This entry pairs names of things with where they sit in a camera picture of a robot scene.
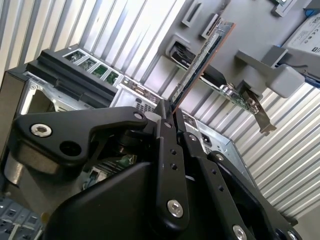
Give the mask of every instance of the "cable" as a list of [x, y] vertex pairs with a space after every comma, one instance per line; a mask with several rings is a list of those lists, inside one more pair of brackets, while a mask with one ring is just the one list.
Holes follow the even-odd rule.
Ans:
[[315, 10], [308, 9], [308, 10], [304, 11], [304, 14], [307, 18], [309, 18], [315, 14]]

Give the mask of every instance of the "silver screw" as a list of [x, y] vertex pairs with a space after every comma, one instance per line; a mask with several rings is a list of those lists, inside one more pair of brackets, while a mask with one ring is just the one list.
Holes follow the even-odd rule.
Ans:
[[49, 126], [41, 123], [32, 125], [31, 133], [41, 138], [49, 137], [52, 134], [52, 130]]
[[216, 154], [215, 156], [216, 156], [220, 161], [223, 161], [223, 160], [224, 160], [224, 157], [221, 156], [220, 154]]
[[168, 128], [171, 128], [171, 124], [170, 123], [164, 122], [164, 125], [166, 125]]
[[288, 231], [288, 234], [292, 240], [298, 240], [298, 238], [295, 236], [295, 234], [292, 231]]
[[245, 231], [239, 225], [234, 225], [232, 229], [238, 240], [247, 240]]
[[181, 218], [184, 214], [184, 210], [177, 200], [170, 200], [166, 204], [169, 212], [177, 219]]
[[192, 139], [192, 141], [197, 141], [197, 138], [195, 136], [193, 136], [192, 134], [190, 134], [189, 137]]
[[139, 113], [135, 113], [134, 116], [135, 116], [137, 119], [142, 119], [142, 118], [143, 118]]

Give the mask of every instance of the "black mechanical arm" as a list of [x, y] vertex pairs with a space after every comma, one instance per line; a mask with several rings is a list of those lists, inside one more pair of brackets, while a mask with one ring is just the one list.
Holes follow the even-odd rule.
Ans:
[[115, 107], [22, 115], [8, 148], [46, 196], [64, 195], [84, 168], [137, 156], [52, 207], [43, 240], [301, 240], [221, 152], [205, 155], [164, 100], [146, 114]]

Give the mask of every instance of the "white label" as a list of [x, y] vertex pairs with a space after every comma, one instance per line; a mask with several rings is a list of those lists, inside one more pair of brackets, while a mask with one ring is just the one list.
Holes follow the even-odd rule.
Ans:
[[320, 56], [320, 13], [306, 20], [287, 47]]

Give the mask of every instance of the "computer component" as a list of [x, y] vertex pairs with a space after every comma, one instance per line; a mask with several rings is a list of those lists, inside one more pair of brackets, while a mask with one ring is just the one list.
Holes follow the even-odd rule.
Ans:
[[217, 21], [215, 28], [193, 59], [181, 82], [169, 97], [173, 112], [175, 112], [192, 86], [201, 77], [234, 28], [235, 24], [232, 22], [224, 21], [222, 18]]
[[40, 216], [8, 197], [0, 198], [1, 240], [37, 240], [42, 232]]
[[106, 65], [103, 61], [94, 57], [85, 50], [79, 48], [78, 45], [73, 45], [60, 50], [57, 53], [86, 72], [106, 83], [109, 83], [110, 85], [116, 86], [116, 81], [123, 78], [122, 73]]

